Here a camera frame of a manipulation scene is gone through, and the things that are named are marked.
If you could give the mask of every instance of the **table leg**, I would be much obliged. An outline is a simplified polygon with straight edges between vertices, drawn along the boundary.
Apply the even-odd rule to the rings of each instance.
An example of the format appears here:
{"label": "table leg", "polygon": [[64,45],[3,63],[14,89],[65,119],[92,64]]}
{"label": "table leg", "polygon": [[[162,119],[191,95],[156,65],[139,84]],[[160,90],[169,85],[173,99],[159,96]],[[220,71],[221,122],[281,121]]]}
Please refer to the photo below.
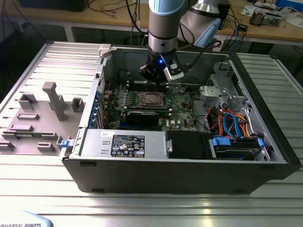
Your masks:
{"label": "table leg", "polygon": [[105,43],[106,42],[106,38],[105,38],[105,29],[100,29],[101,31],[101,43]]}
{"label": "table leg", "polygon": [[72,32],[72,27],[71,26],[64,26],[64,30],[65,30],[67,41],[68,42],[74,42],[75,37],[74,37],[74,33]]}
{"label": "table leg", "polygon": [[22,28],[22,23],[20,23],[20,22],[13,22],[13,21],[11,23],[12,23],[12,25],[13,25],[13,27],[14,27],[14,29],[16,31],[18,31],[19,33],[23,33],[24,32],[24,30]]}

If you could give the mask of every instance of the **metal workbench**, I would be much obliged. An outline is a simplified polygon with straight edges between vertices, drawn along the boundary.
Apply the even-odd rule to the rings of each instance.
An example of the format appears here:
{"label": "metal workbench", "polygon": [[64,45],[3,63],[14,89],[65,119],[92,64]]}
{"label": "metal workbench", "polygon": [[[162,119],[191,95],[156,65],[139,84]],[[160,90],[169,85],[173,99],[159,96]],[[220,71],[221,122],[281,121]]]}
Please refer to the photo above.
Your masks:
{"label": "metal workbench", "polygon": [[[65,100],[81,95],[85,101],[99,63],[98,48],[98,44],[45,44],[0,104],[0,130],[10,124],[22,92],[30,89],[47,99],[39,92],[50,78]],[[303,161],[302,87],[279,60],[250,54],[239,58]],[[71,62],[78,68],[66,70]],[[66,88],[62,80],[74,82]],[[97,194],[81,192],[57,156],[0,155],[0,208],[43,215],[56,227],[294,227],[303,223],[303,171],[268,182],[251,195]]]}

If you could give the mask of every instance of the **robotic arm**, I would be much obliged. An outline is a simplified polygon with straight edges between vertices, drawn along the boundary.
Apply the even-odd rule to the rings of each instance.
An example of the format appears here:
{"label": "robotic arm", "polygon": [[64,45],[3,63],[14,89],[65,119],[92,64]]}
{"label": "robotic arm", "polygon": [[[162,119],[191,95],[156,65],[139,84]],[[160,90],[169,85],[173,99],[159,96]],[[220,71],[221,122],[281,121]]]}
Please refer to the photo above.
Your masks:
{"label": "robotic arm", "polygon": [[[184,66],[179,62],[175,49],[177,38],[205,47],[221,22],[218,1],[149,0],[149,54],[146,64],[140,67],[140,74],[157,83],[183,77]],[[179,24],[191,33],[185,29],[181,31]]]}

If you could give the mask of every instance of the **black cable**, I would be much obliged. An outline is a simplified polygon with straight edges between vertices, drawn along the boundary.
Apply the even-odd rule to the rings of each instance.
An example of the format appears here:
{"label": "black cable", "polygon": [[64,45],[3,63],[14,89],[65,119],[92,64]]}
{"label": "black cable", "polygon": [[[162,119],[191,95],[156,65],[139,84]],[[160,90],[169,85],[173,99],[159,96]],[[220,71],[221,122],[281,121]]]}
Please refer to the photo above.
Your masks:
{"label": "black cable", "polygon": [[[11,22],[11,20],[10,20],[10,18],[9,18],[9,16],[8,16],[8,13],[7,13],[7,11],[6,11],[6,7],[4,7],[4,14],[5,14],[5,17],[6,17],[7,20],[8,20],[8,21],[7,21],[7,24],[9,25],[9,27],[10,27],[14,32],[16,32],[17,34],[22,35],[22,33],[20,33],[18,30],[16,30],[15,27],[13,26],[13,23]],[[31,53],[37,54],[37,52],[39,51],[39,49],[36,48],[35,46],[33,46],[32,44],[29,44],[29,43],[27,42],[27,38],[26,38],[25,41],[22,39],[21,36],[20,36],[19,38],[20,38],[20,41],[26,46],[26,48],[27,48],[28,51],[30,51],[30,50],[28,49],[27,45],[29,45],[30,47],[32,47],[32,48],[34,48],[34,49],[36,50],[36,52],[31,52],[31,51],[30,51]]]}
{"label": "black cable", "polygon": [[[242,31],[242,37],[237,41],[237,44],[234,46],[234,49],[237,48],[238,46],[240,46],[240,49],[241,49],[241,47],[242,47],[242,45],[243,45],[243,43],[244,43],[244,38],[245,38],[245,36],[246,36],[246,32],[243,32],[243,31]],[[228,50],[232,45],[233,45],[233,44],[226,45],[225,47],[227,47],[227,50]]]}
{"label": "black cable", "polygon": [[2,18],[2,32],[3,32],[3,41],[5,40],[5,28],[4,28],[4,9],[5,9],[5,0],[2,2],[2,11],[1,11],[1,18]]}
{"label": "black cable", "polygon": [[194,119],[196,120],[196,122],[197,122],[198,124],[200,124],[200,125],[204,128],[205,131],[208,131],[208,132],[212,133],[205,125],[203,125],[203,124],[197,119],[198,117],[201,117],[202,115],[199,115],[199,116],[196,117],[195,114],[194,114],[194,102],[195,102],[195,98],[196,98],[198,92],[199,92],[199,90],[197,90],[196,93],[195,93],[195,96],[194,96],[194,99],[193,99],[193,103],[192,103],[192,105],[191,105],[191,113],[193,114],[193,117],[194,117]]}
{"label": "black cable", "polygon": [[293,73],[294,77],[296,77],[299,74],[299,72],[302,70],[302,68],[303,68],[303,56],[298,61],[298,64],[294,69],[294,73]]}
{"label": "black cable", "polygon": [[303,53],[301,53],[301,52],[299,52],[296,48],[298,48],[300,51],[303,51],[303,50],[301,50],[299,47],[297,47],[297,46],[292,46],[293,47],[293,49],[299,54],[299,55],[301,55],[301,56],[303,56]]}
{"label": "black cable", "polygon": [[195,81],[198,82],[199,85],[202,85],[201,82],[199,81],[199,79],[196,78],[196,77],[193,77],[193,76],[183,77],[183,79],[182,79],[182,84],[184,84],[184,82],[185,82],[187,79],[194,79]]}
{"label": "black cable", "polygon": [[144,46],[145,39],[146,39],[146,36],[143,37],[142,42],[141,42],[141,46]]}
{"label": "black cable", "polygon": [[92,7],[90,6],[91,3],[95,2],[95,1],[96,1],[96,0],[91,1],[91,2],[88,4],[88,8],[91,9],[91,10],[93,10],[93,11],[96,11],[96,12],[110,12],[110,11],[115,11],[115,10],[122,9],[122,8],[125,8],[125,7],[126,7],[126,6],[121,6],[121,7],[118,7],[118,8],[116,8],[116,9],[98,10],[98,9],[94,9],[94,8],[92,8]]}
{"label": "black cable", "polygon": [[5,88],[5,83],[6,83],[6,74],[3,75],[3,84],[2,84],[2,93],[1,93],[1,97],[4,98],[5,96],[5,92],[4,92],[4,88]]}
{"label": "black cable", "polygon": [[[191,35],[191,37],[192,37],[192,42],[191,42],[191,43],[190,43],[189,41],[187,41],[187,39],[185,38],[182,27],[184,27],[184,28],[190,33],[190,35]],[[184,41],[185,41],[186,43],[190,44],[190,45],[193,45],[193,44],[195,43],[195,36],[194,36],[194,34],[189,30],[189,28],[187,28],[187,27],[186,27],[184,24],[182,24],[181,22],[180,22],[180,24],[179,24],[179,28],[180,28],[181,35],[182,35],[182,38],[184,39]]]}
{"label": "black cable", "polygon": [[12,77],[10,77],[9,68],[7,69],[7,72],[8,72],[8,78],[9,78],[11,81],[13,81],[14,83],[16,83],[17,81],[14,80]]}
{"label": "black cable", "polygon": [[267,2],[266,0],[264,0],[263,2],[262,2],[262,0],[261,0],[260,2],[261,2],[261,5],[263,6],[262,8],[273,10],[273,8],[271,8],[271,5],[274,3],[274,0],[271,0],[271,3],[270,3],[269,6],[263,5],[263,3],[266,3],[266,2]]}
{"label": "black cable", "polygon": [[[231,11],[232,11],[232,14],[233,14],[233,15],[230,15],[230,14],[227,14],[227,15],[234,18],[235,26],[238,27],[238,25],[239,25],[239,20],[235,17],[235,14],[234,14],[234,11],[232,10],[232,8],[231,8]],[[234,37],[235,34],[236,34],[236,28],[233,28],[233,34],[232,34],[232,36],[230,37],[228,43],[222,48],[222,51],[223,51],[227,46],[229,47],[229,43],[231,42],[231,40],[232,40],[232,38]]]}
{"label": "black cable", "polygon": [[128,4],[128,0],[125,0],[125,3],[126,3],[126,8],[127,8],[127,11],[128,11],[128,14],[129,14],[129,17],[131,18],[131,21],[134,25],[134,27],[142,34],[145,34],[145,32],[143,32],[135,23],[134,19],[133,19],[133,16],[132,16],[132,13],[131,13],[131,10],[129,8],[129,4]]}
{"label": "black cable", "polygon": [[44,40],[46,41],[46,39],[43,37],[43,35],[40,34],[40,32],[38,32],[38,30],[35,28],[35,26],[33,26],[33,24],[21,13],[21,11],[19,10],[19,8],[17,7],[16,3],[14,0],[12,0],[16,10],[19,12],[19,14],[33,27],[33,29],[37,32],[37,34]]}
{"label": "black cable", "polygon": [[101,5],[101,0],[99,0],[99,3],[100,3],[100,9],[101,9],[101,13],[107,15],[107,16],[110,16],[110,17],[113,17],[113,18],[116,18],[116,15],[115,15],[115,11],[109,11],[107,12],[106,9],[104,9],[105,6],[111,6],[111,5],[117,5],[119,4],[120,2],[122,2],[123,0],[120,0],[119,2],[117,3],[109,3],[109,4],[105,4],[105,5]]}
{"label": "black cable", "polygon": [[222,44],[222,42],[220,40],[215,40],[215,41],[211,41],[210,43],[208,43],[205,47],[203,47],[203,49],[201,50],[201,52],[199,53],[199,55],[196,57],[196,59],[189,65],[188,70],[191,69],[199,60],[199,58],[201,57],[201,55],[203,54],[203,52],[212,44],[215,43],[219,43],[218,45],[215,45],[213,48],[218,47]]}
{"label": "black cable", "polygon": [[[133,18],[134,18],[135,23],[137,23],[137,6],[138,6],[138,0],[136,0],[135,10],[133,13]],[[130,37],[131,46],[133,45],[133,31],[134,31],[134,25],[132,24],[131,37]]]}
{"label": "black cable", "polygon": [[301,48],[297,47],[297,46],[294,46],[295,48],[299,49],[300,51],[303,51]]}
{"label": "black cable", "polygon": [[[139,5],[138,5],[138,25],[140,27],[140,0],[139,0]],[[140,46],[140,33],[138,33],[138,45]]]}

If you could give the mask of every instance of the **blue latch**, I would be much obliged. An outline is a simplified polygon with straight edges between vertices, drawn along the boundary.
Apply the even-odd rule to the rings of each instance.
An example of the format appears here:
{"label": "blue latch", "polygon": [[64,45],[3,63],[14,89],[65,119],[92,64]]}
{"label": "blue latch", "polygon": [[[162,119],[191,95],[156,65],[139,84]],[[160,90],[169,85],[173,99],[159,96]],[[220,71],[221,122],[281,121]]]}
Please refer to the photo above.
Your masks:
{"label": "blue latch", "polygon": [[261,148],[264,147],[264,142],[262,139],[258,139],[258,144],[260,145]]}
{"label": "blue latch", "polygon": [[212,139],[213,145],[214,146],[231,146],[231,141],[229,138],[226,137],[214,137]]}
{"label": "blue latch", "polygon": [[62,140],[60,146],[62,148],[71,148],[74,146],[74,140]]}
{"label": "blue latch", "polygon": [[94,122],[93,121],[89,121],[89,127],[94,127]]}
{"label": "blue latch", "polygon": [[101,98],[101,92],[96,91],[96,98]]}

